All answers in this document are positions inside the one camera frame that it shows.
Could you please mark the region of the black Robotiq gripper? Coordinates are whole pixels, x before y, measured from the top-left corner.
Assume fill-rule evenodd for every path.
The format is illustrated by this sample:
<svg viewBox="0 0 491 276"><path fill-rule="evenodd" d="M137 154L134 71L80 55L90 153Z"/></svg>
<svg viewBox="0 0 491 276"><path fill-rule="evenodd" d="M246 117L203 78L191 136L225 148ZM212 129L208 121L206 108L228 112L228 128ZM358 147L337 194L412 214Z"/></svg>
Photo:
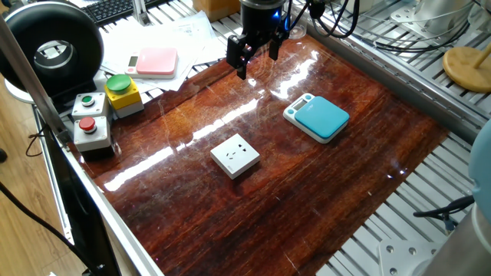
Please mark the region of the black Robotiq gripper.
<svg viewBox="0 0 491 276"><path fill-rule="evenodd" d="M282 20L282 9L285 0L241 0L242 35L228 37L226 62L236 69L237 76L246 78L246 67L252 56L252 49L246 42L267 42L269 57L276 61L279 48L288 39L287 31L278 31Z"/></svg>

